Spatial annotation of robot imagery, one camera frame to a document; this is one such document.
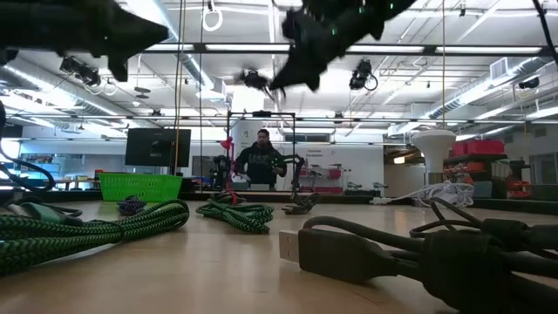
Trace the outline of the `black aluminium table frame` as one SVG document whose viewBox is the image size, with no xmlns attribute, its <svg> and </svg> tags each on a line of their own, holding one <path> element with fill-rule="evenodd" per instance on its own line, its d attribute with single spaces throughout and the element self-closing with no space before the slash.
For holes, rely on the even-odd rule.
<svg viewBox="0 0 558 314">
<path fill-rule="evenodd" d="M 193 56 L 214 81 L 213 89 L 195 83 L 177 59 L 180 52 Z M 280 153 L 303 158 L 303 191 L 336 195 L 357 184 L 401 195 L 425 181 L 425 170 L 404 170 L 407 161 L 423 156 L 412 144 L 416 133 L 446 129 L 458 143 L 519 131 L 531 137 L 538 129 L 558 127 L 557 62 L 535 76 L 540 79 L 535 89 L 521 90 L 514 83 L 440 118 L 421 119 L 431 105 L 488 74 L 500 58 L 551 57 L 542 45 L 354 44 L 321 74 L 316 92 L 305 85 L 261 91 L 237 80 L 248 69 L 272 79 L 288 52 L 284 42 L 169 41 L 131 56 L 126 82 L 112 76 L 106 59 L 69 53 L 99 69 L 101 84 L 89 87 L 59 70 L 63 57 L 23 51 L 0 66 L 4 137 L 14 143 L 7 154 L 28 156 L 19 174 L 33 176 L 44 166 L 42 181 L 52 185 L 95 169 L 204 181 L 206 159 L 227 155 L 221 146 L 229 136 L 227 114 L 264 110 L 293 115 L 263 125 Z M 349 88 L 363 58 L 378 79 L 373 92 Z M 133 128 L 189 129 L 189 166 L 127 166 L 126 139 Z M 558 140 L 505 147 L 508 157 L 523 160 L 554 151 Z M 343 170 L 339 179 L 328 178 L 332 168 Z"/>
</svg>

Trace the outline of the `large red storage box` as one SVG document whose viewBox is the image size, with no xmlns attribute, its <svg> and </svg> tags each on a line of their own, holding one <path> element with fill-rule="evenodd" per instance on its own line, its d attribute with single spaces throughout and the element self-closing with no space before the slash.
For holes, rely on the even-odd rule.
<svg viewBox="0 0 558 314">
<path fill-rule="evenodd" d="M 468 154 L 505 153 L 505 145 L 501 140 L 470 140 L 465 146 Z"/>
</svg>

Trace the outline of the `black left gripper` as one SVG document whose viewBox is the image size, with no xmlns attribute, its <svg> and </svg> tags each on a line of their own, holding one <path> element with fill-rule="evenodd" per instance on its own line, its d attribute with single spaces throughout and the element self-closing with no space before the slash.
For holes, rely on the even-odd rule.
<svg viewBox="0 0 558 314">
<path fill-rule="evenodd" d="M 69 49 L 108 56 L 107 67 L 119 82 L 128 80 L 128 57 L 169 37 L 166 26 L 122 9 L 115 0 L 71 4 L 84 20 L 70 27 L 76 33 L 70 35 Z M 59 0 L 0 0 L 0 65 L 8 64 L 21 48 L 44 45 L 43 38 L 60 25 L 64 14 L 65 5 Z"/>
</svg>

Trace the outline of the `silver ventilation duct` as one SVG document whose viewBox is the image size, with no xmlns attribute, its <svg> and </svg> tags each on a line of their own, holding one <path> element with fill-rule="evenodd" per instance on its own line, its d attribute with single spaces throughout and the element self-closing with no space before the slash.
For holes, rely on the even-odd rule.
<svg viewBox="0 0 558 314">
<path fill-rule="evenodd" d="M 169 41 L 174 44 L 180 42 L 179 28 L 167 13 L 167 8 L 161 0 L 125 0 L 132 12 L 144 19 L 161 24 L 168 28 Z M 180 52 L 177 55 L 182 68 L 194 79 L 202 89 L 214 88 L 214 81 L 200 68 L 191 54 Z"/>
<path fill-rule="evenodd" d="M 421 119 L 440 118 L 444 113 L 471 104 L 497 89 L 535 77 L 553 63 L 551 57 L 500 58 L 489 66 L 488 74 L 431 105 Z"/>
</svg>

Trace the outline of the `red desk lamp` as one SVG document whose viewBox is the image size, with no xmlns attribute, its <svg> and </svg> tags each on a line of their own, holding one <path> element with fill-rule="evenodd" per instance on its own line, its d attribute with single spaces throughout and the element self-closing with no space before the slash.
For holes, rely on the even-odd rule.
<svg viewBox="0 0 558 314">
<path fill-rule="evenodd" d="M 228 136 L 224 141 L 221 142 L 221 146 L 226 150 L 227 157 L 230 161 L 230 167 L 228 168 L 227 172 L 227 183 L 226 183 L 226 191 L 231 196 L 231 204 L 237 205 L 239 203 L 238 196 L 232 189 L 232 175 L 235 165 L 235 143 L 232 136 Z"/>
</svg>

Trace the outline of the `black monitor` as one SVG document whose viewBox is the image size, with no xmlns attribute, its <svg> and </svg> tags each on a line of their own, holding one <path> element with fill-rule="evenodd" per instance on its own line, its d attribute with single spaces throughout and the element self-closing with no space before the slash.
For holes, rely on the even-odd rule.
<svg viewBox="0 0 558 314">
<path fill-rule="evenodd" d="M 188 167 L 189 129 L 133 128 L 127 133 L 125 164 L 142 167 Z"/>
</svg>

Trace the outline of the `black background rig frame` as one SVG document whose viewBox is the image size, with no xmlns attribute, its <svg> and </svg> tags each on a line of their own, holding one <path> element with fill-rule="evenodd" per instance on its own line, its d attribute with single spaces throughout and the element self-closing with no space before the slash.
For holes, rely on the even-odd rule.
<svg viewBox="0 0 558 314">
<path fill-rule="evenodd" d="M 270 122 L 273 118 L 292 118 L 293 115 L 289 113 L 272 113 L 271 111 L 255 111 L 255 112 L 248 112 L 248 113 L 240 113 L 240 112 L 229 112 L 227 114 L 227 131 L 228 135 L 233 137 L 235 143 L 235 160 L 241 153 L 241 151 L 247 147 L 250 147 L 257 139 L 257 132 L 261 129 L 266 129 L 269 131 L 269 140 L 272 144 L 271 140 L 271 132 L 270 130 L 263 125 L 263 122 Z M 276 156 L 272 161 L 271 165 L 274 167 L 285 167 L 285 164 L 280 162 L 280 159 L 283 157 L 283 153 L 280 153 L 279 156 Z M 279 178 L 284 178 L 281 176 L 277 177 L 276 184 L 274 187 L 271 187 L 268 184 L 253 184 L 249 181 L 249 178 L 246 174 L 238 174 L 243 176 L 245 181 L 248 182 L 248 187 L 250 189 L 263 189 L 267 187 L 268 190 L 274 191 L 276 190 L 277 181 Z"/>
</svg>

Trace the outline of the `dark storage shelf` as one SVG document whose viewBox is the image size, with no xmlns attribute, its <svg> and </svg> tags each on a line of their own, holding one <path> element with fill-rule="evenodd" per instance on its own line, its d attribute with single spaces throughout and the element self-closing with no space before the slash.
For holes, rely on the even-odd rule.
<svg viewBox="0 0 558 314">
<path fill-rule="evenodd" d="M 465 142 L 455 143 L 444 160 L 444 178 L 474 186 L 474 198 L 530 199 L 531 183 L 523 178 L 530 166 L 506 154 L 468 154 Z"/>
</svg>

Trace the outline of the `green plastic basket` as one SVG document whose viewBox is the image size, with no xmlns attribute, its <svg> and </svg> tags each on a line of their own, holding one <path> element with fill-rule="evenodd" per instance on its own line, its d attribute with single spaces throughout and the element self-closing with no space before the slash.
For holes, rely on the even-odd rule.
<svg viewBox="0 0 558 314">
<path fill-rule="evenodd" d="M 182 178 L 164 174 L 101 173 L 99 182 L 105 201 L 137 196 L 141 201 L 161 202 L 178 196 Z"/>
</svg>

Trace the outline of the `person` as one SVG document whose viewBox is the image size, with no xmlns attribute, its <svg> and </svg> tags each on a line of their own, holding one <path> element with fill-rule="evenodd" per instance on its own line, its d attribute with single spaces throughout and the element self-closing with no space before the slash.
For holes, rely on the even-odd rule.
<svg viewBox="0 0 558 314">
<path fill-rule="evenodd" d="M 274 167 L 271 161 L 280 153 L 269 140 L 269 131 L 261 129 L 257 132 L 256 141 L 241 151 L 235 160 L 235 173 L 246 174 L 253 184 L 268 184 L 274 187 L 278 176 L 284 177 L 285 167 Z"/>
</svg>

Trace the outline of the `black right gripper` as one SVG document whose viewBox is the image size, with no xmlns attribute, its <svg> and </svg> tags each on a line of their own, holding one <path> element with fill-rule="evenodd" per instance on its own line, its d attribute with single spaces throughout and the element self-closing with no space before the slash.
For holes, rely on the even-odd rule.
<svg viewBox="0 0 558 314">
<path fill-rule="evenodd" d="M 385 23 L 410 9 L 417 0 L 303 0 L 282 21 L 289 40 L 287 62 L 269 83 L 270 90 L 306 85 L 320 87 L 328 64 L 370 35 L 379 40 Z"/>
</svg>

